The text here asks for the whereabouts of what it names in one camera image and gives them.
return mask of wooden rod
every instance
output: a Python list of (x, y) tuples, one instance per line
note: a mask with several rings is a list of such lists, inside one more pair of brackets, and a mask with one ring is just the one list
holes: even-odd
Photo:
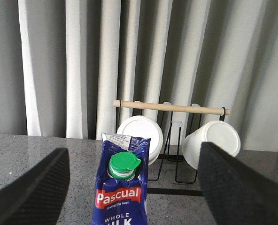
[[(207, 107), (194, 107), (185, 105), (164, 105), (156, 103), (144, 103), (144, 102), (129, 102), (114, 100), (113, 106), (122, 108), (133, 108), (133, 109), (154, 109), (162, 111), (174, 111), (174, 112), (186, 112), (186, 113), (202, 113), (202, 114), (213, 114), (213, 115), (223, 115), (224, 110), (222, 108), (207, 108)], [(225, 110), (226, 115), (230, 115), (230, 109)]]

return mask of red label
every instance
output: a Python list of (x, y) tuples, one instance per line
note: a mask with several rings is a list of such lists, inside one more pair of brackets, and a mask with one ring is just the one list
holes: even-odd
[(130, 199), (132, 201), (141, 200), (140, 187), (122, 187), (113, 192), (105, 192), (105, 190), (97, 189), (95, 197), (95, 206), (99, 209), (105, 208), (107, 205), (117, 201)]

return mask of curtain fold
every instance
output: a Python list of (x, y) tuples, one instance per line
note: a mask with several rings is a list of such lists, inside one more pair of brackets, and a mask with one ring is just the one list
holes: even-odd
[(116, 99), (224, 106), (242, 148), (278, 151), (278, 1), (0, 0), (0, 133), (101, 139)]

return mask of white plastic cup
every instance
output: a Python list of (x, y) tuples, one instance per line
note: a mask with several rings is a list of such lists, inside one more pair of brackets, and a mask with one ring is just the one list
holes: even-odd
[(188, 135), (182, 143), (184, 158), (194, 169), (199, 165), (202, 142), (213, 142), (233, 157), (240, 150), (240, 138), (236, 130), (226, 122), (211, 121)]

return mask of gray countertop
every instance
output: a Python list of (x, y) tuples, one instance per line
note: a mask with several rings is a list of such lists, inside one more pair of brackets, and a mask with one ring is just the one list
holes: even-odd
[[(94, 178), (100, 160), (101, 141), (0, 135), (0, 189), (28, 171), (57, 147), (69, 149), (70, 184), (58, 224), (90, 224), (94, 201)], [(242, 150), (237, 158), (278, 182), (278, 153)], [(149, 178), (154, 178), (160, 160), (149, 168)], [(174, 162), (164, 161), (160, 179), (149, 182), (150, 188), (199, 190), (198, 181), (193, 185), (174, 181)], [(178, 177), (191, 180), (194, 171), (185, 162)], [(150, 225), (158, 224), (215, 224), (203, 197), (181, 195), (147, 195), (147, 216)]]

